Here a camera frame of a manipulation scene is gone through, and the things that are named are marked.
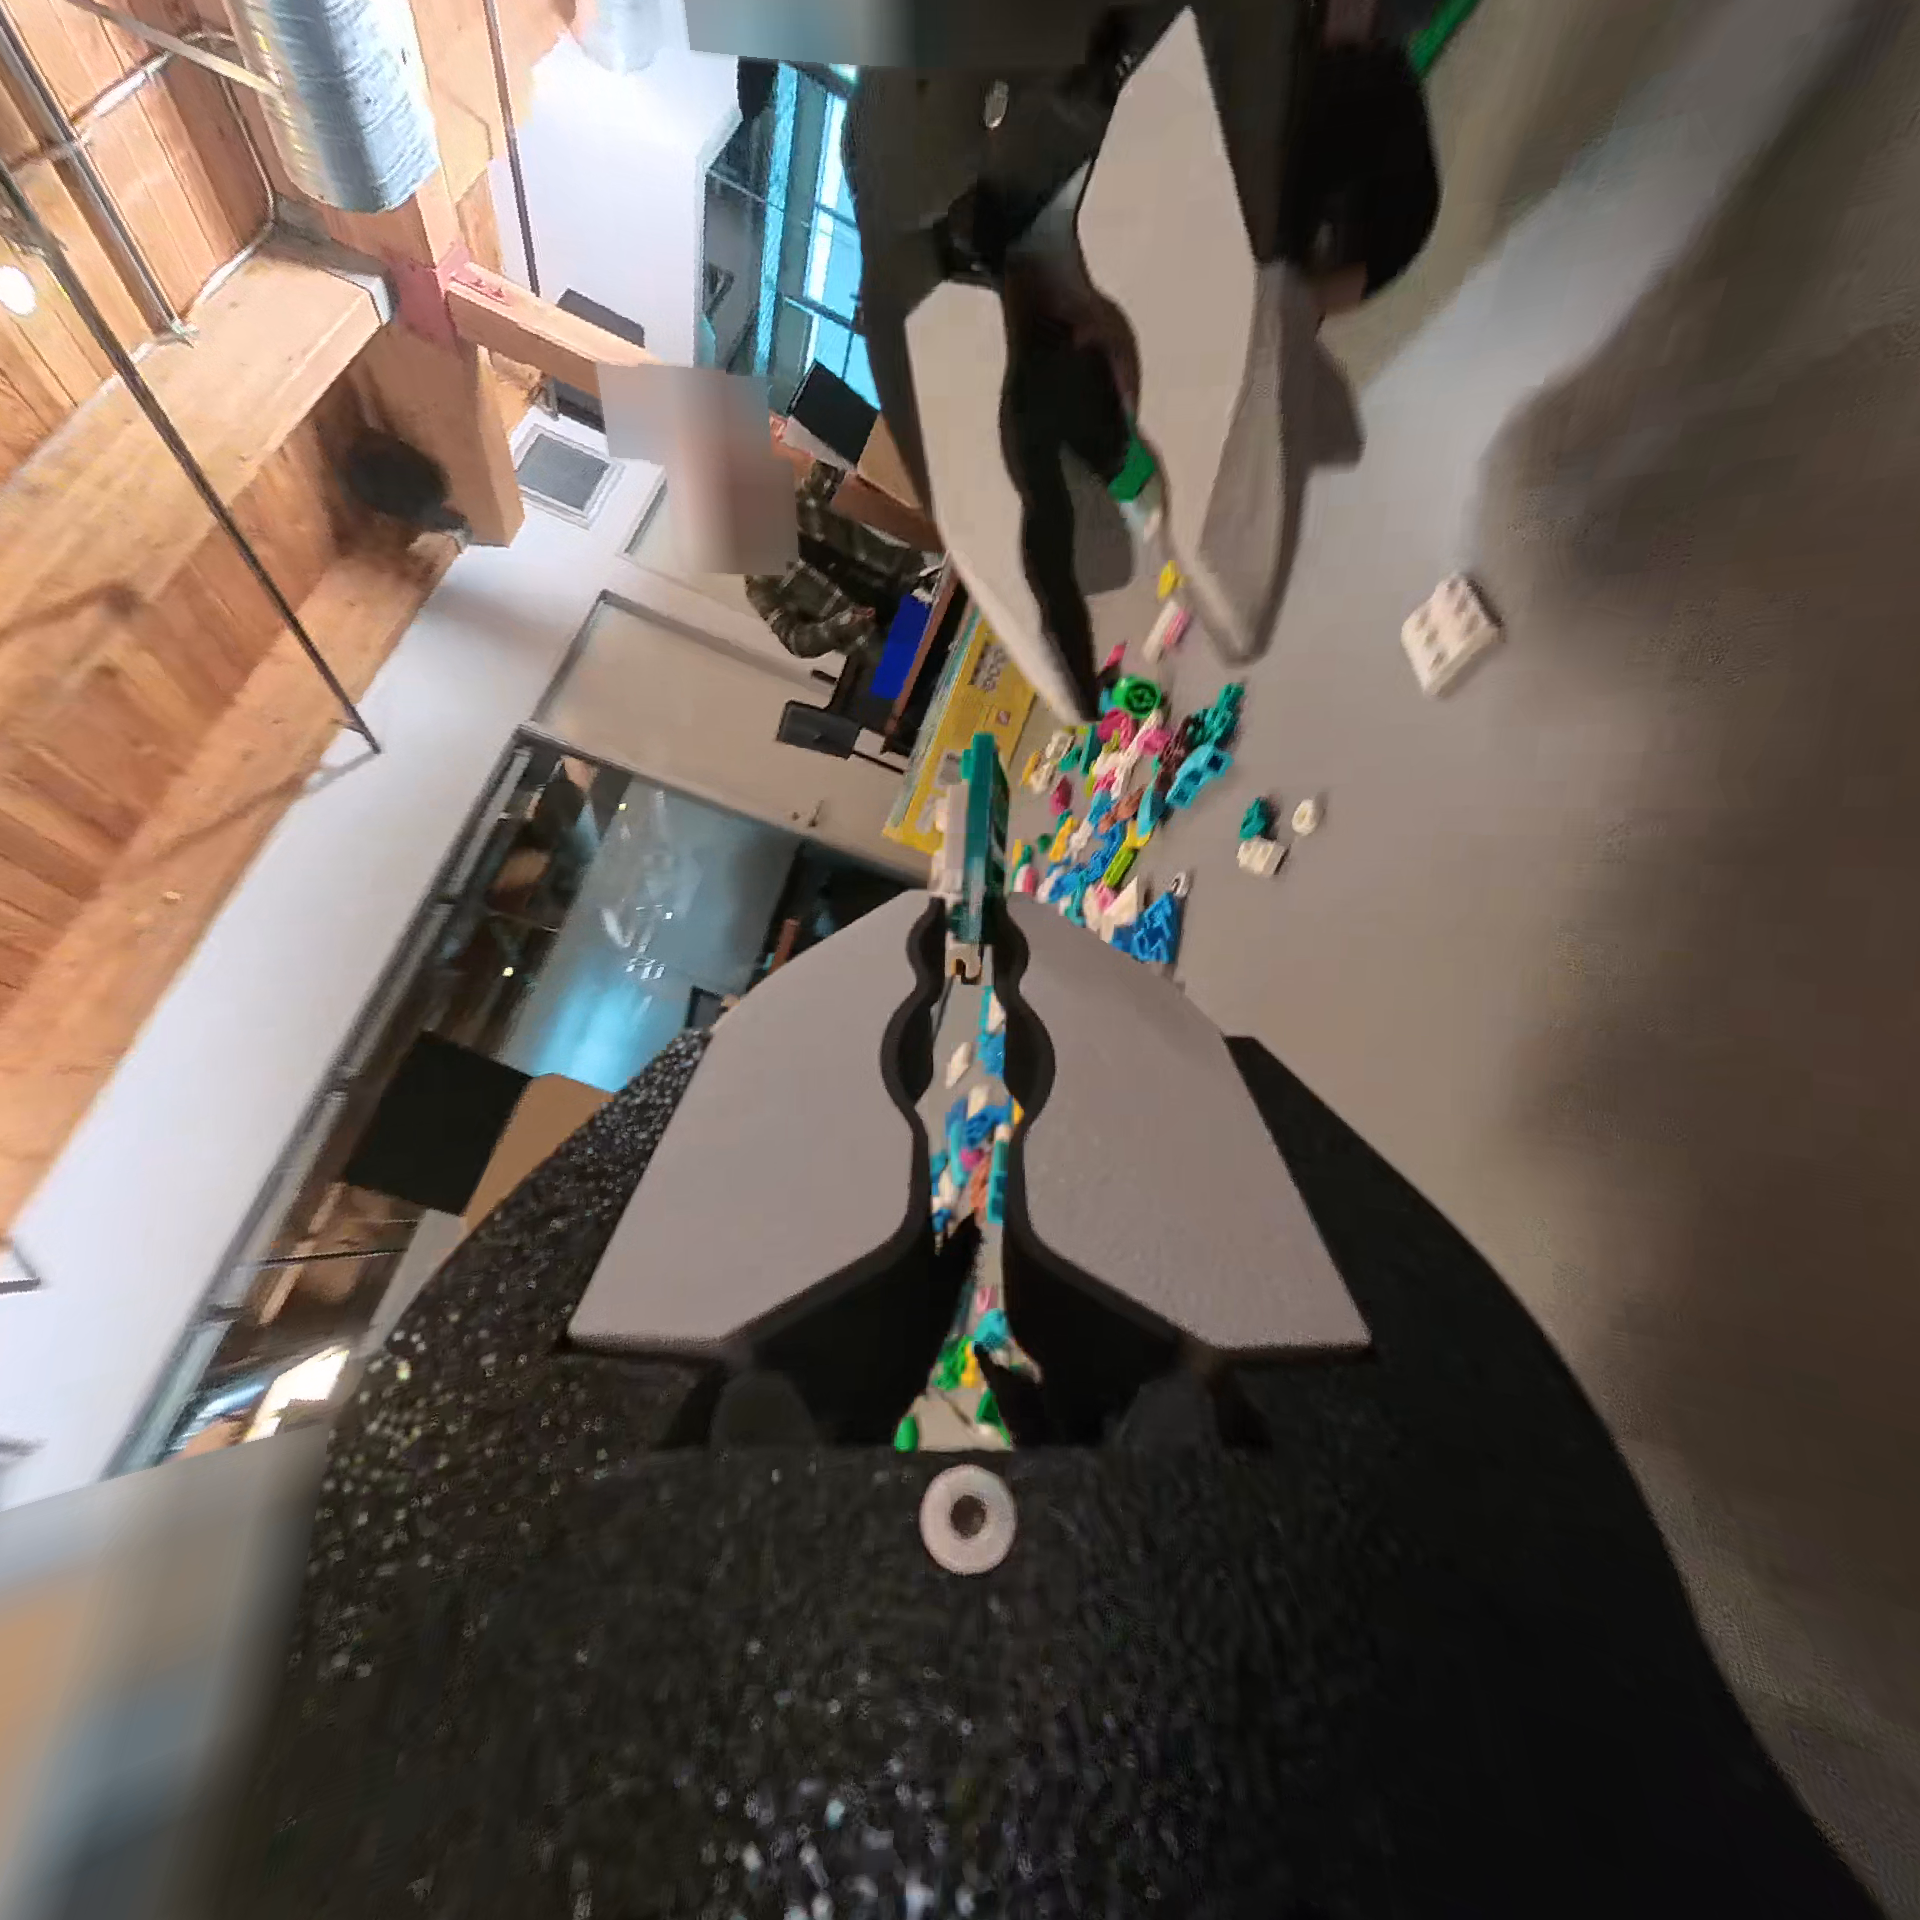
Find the yellow toy set box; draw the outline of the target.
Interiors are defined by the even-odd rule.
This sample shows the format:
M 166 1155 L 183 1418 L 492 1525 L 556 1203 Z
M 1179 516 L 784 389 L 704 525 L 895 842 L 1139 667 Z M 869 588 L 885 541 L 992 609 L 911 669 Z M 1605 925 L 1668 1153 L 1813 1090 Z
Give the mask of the yellow toy set box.
M 961 757 L 973 738 L 992 737 L 1001 771 L 1011 778 L 1033 707 L 1036 690 L 1012 655 L 981 612 L 969 611 L 932 685 L 897 795 L 881 824 L 881 836 L 908 853 L 931 857 L 942 842 L 943 791 L 961 779 Z

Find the lone white square brick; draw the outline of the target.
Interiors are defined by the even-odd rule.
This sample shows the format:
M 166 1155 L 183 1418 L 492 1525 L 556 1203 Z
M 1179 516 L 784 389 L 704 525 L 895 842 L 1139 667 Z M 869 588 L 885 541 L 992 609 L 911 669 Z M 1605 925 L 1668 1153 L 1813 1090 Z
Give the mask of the lone white square brick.
M 1443 697 L 1504 637 L 1470 573 L 1443 578 L 1401 624 L 1401 650 L 1425 697 Z

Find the window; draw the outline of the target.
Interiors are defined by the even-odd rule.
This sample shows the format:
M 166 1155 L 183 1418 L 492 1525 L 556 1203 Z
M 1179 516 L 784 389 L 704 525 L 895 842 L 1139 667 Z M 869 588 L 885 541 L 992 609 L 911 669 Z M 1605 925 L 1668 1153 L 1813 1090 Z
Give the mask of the window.
M 862 251 L 845 167 L 849 65 L 782 65 L 742 92 L 704 188 L 700 364 L 761 383 L 785 405 L 824 368 L 876 401 Z

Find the black chair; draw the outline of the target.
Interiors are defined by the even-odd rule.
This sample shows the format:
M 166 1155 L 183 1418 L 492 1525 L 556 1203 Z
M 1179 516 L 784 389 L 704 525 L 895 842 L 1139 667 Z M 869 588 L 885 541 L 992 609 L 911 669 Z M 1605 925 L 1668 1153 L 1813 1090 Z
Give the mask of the black chair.
M 833 761 L 863 761 L 895 778 L 904 773 L 904 757 L 887 737 L 863 728 L 852 711 L 785 703 L 774 725 L 774 740 Z

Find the silver ventilation duct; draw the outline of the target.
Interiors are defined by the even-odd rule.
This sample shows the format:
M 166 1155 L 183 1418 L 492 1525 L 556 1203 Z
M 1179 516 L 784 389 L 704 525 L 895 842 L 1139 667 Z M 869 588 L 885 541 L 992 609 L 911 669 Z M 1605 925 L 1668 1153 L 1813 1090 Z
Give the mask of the silver ventilation duct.
M 348 216 L 392 212 L 440 167 L 407 2 L 229 2 L 294 189 Z

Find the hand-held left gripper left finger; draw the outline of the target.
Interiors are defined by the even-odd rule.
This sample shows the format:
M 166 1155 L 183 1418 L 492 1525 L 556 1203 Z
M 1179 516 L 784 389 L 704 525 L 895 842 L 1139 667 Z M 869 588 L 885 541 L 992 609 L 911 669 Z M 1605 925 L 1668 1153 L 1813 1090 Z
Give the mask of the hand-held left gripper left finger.
M 928 1215 L 911 1034 L 939 1000 L 947 906 L 895 896 L 724 1013 L 566 1338 L 719 1354 L 908 1245 Z

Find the black round ceiling fixture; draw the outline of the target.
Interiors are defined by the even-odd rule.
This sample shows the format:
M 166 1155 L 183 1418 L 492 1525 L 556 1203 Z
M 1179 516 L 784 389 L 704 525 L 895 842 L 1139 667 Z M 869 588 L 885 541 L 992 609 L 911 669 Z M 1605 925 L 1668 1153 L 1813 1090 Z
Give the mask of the black round ceiling fixture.
M 343 451 L 340 475 L 360 507 L 416 538 L 473 539 L 468 520 L 449 501 L 443 467 L 392 435 L 358 435 Z

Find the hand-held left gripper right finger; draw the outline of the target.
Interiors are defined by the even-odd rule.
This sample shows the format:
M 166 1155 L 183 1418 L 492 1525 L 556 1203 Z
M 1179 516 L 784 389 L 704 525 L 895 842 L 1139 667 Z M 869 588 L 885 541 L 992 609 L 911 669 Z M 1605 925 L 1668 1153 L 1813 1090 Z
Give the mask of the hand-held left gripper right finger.
M 1051 1080 L 1023 1128 L 1044 1255 L 1223 1359 L 1367 1354 L 1372 1333 L 1197 1005 L 1158 968 L 1022 896 L 1019 1005 Z

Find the grey desk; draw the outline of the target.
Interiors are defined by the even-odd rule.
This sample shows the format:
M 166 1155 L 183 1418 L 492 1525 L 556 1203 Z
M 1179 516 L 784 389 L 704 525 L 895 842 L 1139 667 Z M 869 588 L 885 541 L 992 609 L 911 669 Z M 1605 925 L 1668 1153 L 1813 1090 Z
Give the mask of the grey desk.
M 1333 320 L 1183 986 L 1612 1426 L 1720 1666 L 1916 1915 L 1918 8 L 1479 4 L 1425 251 Z M 1470 573 L 1438 699 L 1401 624 Z

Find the pile of toy building bricks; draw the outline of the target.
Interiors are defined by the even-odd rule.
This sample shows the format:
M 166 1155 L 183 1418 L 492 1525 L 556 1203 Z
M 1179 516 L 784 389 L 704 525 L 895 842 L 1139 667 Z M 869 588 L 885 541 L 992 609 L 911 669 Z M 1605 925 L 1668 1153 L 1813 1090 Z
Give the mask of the pile of toy building bricks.
M 1183 938 L 1192 875 L 1160 859 L 1167 831 L 1233 767 L 1246 685 L 1187 697 L 1167 677 L 1187 611 L 1160 573 L 1160 609 L 1139 661 L 1112 650 L 1091 728 L 1055 729 L 1023 764 L 1040 833 L 1008 847 L 1008 900 L 1049 906 L 1166 971 Z M 1017 1000 L 1012 964 L 989 955 L 957 983 L 934 1026 L 942 1077 L 928 1095 L 931 1231 L 957 1306 L 919 1394 L 895 1425 L 902 1453 L 1095 1444 L 1115 1433 L 1232 1431 L 1228 1371 L 1107 1288 L 1044 1255 L 1023 1209 L 1023 1128 L 1049 1090 L 1049 1044 Z

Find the wall vent grille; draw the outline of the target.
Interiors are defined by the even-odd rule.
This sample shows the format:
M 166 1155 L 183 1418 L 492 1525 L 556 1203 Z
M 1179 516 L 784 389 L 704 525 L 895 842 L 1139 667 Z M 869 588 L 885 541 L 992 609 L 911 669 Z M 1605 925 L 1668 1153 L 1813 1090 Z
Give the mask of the wall vent grille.
M 526 506 L 591 528 L 617 488 L 619 461 L 551 423 L 527 423 L 517 441 L 513 474 Z

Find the glass partition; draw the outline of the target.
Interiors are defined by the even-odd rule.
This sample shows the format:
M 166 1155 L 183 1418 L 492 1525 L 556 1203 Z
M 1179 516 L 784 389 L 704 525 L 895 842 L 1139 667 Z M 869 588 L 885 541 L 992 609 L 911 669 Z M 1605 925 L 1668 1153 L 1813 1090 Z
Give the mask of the glass partition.
M 272 1255 L 309 1184 L 352 1143 L 423 1032 L 533 1077 L 615 1090 L 678 1032 L 692 994 L 741 992 L 805 851 L 897 864 L 881 836 L 897 776 L 776 743 L 785 703 L 908 738 L 910 695 L 870 697 L 876 658 L 759 658 L 663 611 L 601 595 L 512 740 L 449 803 L 380 787 L 340 833 L 270 853 L 288 912 L 246 925 L 206 1043 L 161 1077 L 136 1146 L 165 1171 L 117 1195 L 160 1277 L 160 1227 L 209 1178 L 209 1227 L 109 1473 L 152 1465 L 256 1281 L 340 1273 Z

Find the black monitor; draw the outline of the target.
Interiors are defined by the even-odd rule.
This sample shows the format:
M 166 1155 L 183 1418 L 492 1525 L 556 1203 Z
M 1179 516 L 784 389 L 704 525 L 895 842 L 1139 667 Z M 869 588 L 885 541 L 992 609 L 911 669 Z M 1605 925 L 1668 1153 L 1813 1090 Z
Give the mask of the black monitor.
M 880 410 L 821 361 L 808 361 L 784 410 L 784 437 L 815 461 L 856 469 Z

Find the teal and white brick assembly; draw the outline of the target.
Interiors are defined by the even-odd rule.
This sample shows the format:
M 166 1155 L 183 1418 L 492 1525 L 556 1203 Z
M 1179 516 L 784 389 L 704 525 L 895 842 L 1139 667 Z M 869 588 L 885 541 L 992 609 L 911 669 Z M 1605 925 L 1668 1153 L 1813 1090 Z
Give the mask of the teal and white brick assembly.
M 992 731 L 975 731 L 942 793 L 942 843 L 928 890 L 943 906 L 943 971 L 975 987 L 989 970 L 1006 899 L 1011 787 Z

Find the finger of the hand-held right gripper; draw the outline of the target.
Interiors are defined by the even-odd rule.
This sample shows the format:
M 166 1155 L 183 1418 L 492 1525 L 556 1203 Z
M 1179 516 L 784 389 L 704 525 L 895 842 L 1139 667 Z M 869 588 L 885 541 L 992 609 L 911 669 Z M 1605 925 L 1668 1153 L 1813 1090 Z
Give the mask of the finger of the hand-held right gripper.
M 1139 349 L 1080 261 L 948 280 L 904 320 L 931 514 L 975 609 L 1068 725 L 1096 714 L 1091 600 L 1128 585 L 1112 480 L 1136 448 Z
M 1136 343 L 1167 554 L 1215 651 L 1248 666 L 1275 637 L 1325 464 L 1325 352 L 1310 285 L 1256 261 L 1197 15 L 1121 84 L 1075 225 Z

